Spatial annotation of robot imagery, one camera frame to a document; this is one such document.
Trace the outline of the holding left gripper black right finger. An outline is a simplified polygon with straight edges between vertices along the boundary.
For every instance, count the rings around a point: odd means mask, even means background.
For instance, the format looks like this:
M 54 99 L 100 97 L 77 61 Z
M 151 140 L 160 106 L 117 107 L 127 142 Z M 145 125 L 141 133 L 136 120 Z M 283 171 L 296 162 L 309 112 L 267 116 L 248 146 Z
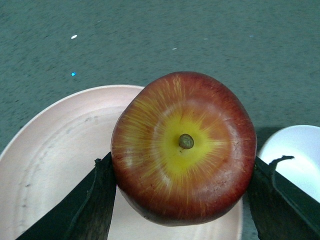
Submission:
M 255 159 L 248 199 L 261 240 L 318 240 L 320 204 L 276 171 L 278 163 L 293 159 L 283 155 L 267 164 Z

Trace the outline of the holding left gripper black left finger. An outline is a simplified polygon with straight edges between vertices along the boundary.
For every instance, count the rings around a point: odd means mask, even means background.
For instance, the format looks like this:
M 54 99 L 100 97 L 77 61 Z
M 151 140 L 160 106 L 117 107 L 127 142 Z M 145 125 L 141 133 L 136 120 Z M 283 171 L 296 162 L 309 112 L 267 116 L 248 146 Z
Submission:
M 106 240 L 113 216 L 116 179 L 110 153 L 94 163 L 94 169 L 18 239 Z

